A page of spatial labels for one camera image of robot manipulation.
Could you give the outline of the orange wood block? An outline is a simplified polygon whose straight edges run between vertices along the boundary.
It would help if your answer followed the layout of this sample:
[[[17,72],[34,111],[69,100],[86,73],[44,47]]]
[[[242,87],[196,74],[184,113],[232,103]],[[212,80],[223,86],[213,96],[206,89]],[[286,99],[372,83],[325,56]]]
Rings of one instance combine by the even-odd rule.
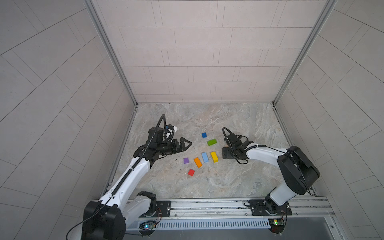
[[[198,168],[200,168],[200,167],[203,166],[203,164],[202,164],[202,162],[200,161],[199,158],[195,158],[195,159],[194,159],[194,162],[195,162],[195,164],[197,165]]]

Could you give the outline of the light blue wood block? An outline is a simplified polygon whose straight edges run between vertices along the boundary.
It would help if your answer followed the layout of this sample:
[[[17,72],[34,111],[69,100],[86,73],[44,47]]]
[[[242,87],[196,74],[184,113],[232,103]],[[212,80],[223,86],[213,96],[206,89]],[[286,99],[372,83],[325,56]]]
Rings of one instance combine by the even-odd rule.
[[[208,163],[208,162],[209,162],[209,158],[208,158],[208,155],[207,155],[206,152],[202,153],[202,158],[203,158],[203,161],[204,161],[205,163]]]

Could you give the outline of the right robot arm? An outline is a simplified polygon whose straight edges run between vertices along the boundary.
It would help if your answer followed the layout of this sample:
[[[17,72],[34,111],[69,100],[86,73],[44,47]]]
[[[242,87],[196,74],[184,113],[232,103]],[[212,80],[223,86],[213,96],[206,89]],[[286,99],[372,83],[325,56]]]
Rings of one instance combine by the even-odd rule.
[[[236,135],[228,128],[223,128],[223,159],[234,159],[240,165],[250,160],[257,160],[278,167],[284,182],[267,194],[261,204],[249,203],[248,207],[261,214],[288,214],[287,202],[297,195],[304,195],[321,176],[319,170],[297,146],[288,149],[275,149],[267,145],[255,144],[249,138],[243,142],[241,135]]]

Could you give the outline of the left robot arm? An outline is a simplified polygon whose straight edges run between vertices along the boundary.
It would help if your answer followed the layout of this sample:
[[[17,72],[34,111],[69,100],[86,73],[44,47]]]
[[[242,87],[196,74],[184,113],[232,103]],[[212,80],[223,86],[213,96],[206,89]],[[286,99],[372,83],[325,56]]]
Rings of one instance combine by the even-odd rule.
[[[90,201],[84,209],[83,240],[121,240],[127,227],[140,216],[160,217],[156,194],[141,191],[129,201],[140,180],[155,161],[186,151],[192,142],[174,139],[177,128],[151,128],[147,142],[134,153],[130,165],[112,188],[98,201]]]

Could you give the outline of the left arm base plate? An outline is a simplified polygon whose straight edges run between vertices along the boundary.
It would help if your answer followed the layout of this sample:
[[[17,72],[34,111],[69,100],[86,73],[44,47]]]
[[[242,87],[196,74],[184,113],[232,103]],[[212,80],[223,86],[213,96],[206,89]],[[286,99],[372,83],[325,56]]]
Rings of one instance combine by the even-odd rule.
[[[171,211],[171,201],[157,201],[156,211],[150,215],[142,214],[141,218],[156,218],[162,214],[162,217],[169,217]]]

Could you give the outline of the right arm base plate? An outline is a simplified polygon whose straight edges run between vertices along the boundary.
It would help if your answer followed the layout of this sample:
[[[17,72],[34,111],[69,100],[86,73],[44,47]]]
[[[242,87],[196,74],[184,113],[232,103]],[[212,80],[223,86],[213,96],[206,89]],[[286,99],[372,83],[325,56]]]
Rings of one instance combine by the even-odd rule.
[[[292,210],[288,202],[282,206],[273,207],[273,213],[268,212],[265,200],[249,200],[245,202],[245,206],[251,209],[253,216],[281,216],[282,214],[291,216]]]

